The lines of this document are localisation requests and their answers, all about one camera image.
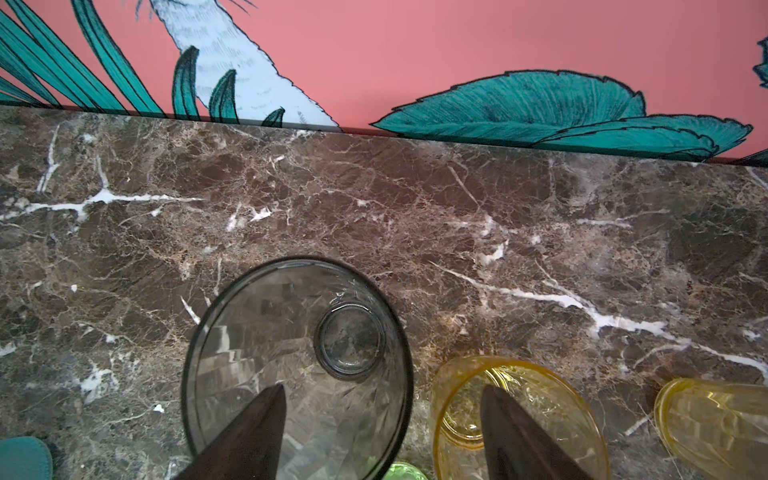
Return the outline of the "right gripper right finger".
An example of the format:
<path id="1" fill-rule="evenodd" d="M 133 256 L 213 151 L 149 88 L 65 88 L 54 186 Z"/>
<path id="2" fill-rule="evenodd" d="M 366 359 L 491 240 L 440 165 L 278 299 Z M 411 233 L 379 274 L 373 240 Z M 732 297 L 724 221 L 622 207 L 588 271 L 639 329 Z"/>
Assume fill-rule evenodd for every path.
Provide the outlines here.
<path id="1" fill-rule="evenodd" d="M 491 480 L 590 478 L 506 390 L 483 388 L 480 417 Z"/>

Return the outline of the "frosted teal glass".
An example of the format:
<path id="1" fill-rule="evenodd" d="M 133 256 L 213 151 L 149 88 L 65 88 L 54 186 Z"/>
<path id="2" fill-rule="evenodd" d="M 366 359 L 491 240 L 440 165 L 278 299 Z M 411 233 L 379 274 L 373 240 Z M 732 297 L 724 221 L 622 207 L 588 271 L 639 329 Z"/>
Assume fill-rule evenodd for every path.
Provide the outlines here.
<path id="1" fill-rule="evenodd" d="M 53 460 L 47 445 L 36 437 L 1 441 L 1 480 L 51 480 Z"/>

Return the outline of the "dark brown glass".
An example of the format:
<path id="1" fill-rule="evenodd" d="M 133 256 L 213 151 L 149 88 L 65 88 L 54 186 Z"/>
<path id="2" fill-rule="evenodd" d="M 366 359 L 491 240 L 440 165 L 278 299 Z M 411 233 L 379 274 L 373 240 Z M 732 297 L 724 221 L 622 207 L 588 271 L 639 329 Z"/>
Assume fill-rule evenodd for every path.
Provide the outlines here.
<path id="1" fill-rule="evenodd" d="M 280 385 L 280 479 L 381 479 L 404 440 L 413 362 L 376 285 L 341 262 L 286 257 L 231 283 L 198 324 L 181 383 L 201 454 L 262 391 Z"/>

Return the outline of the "tall yellow glass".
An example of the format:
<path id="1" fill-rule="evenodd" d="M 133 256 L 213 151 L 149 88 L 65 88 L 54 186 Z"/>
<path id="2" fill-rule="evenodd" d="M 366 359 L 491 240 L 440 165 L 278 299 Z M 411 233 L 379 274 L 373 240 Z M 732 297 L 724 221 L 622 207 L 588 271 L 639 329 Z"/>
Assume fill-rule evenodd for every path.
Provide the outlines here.
<path id="1" fill-rule="evenodd" d="M 706 479 L 767 477 L 767 388 L 678 378 L 654 404 L 668 451 Z"/>

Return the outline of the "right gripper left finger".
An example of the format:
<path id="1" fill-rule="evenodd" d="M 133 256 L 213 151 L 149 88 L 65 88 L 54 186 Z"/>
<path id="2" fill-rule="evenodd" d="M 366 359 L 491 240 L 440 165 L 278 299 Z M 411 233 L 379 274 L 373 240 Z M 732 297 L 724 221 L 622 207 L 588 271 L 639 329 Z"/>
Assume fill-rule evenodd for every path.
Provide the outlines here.
<path id="1" fill-rule="evenodd" d="M 264 389 L 178 477 L 274 479 L 286 416 L 284 386 L 277 384 Z"/>

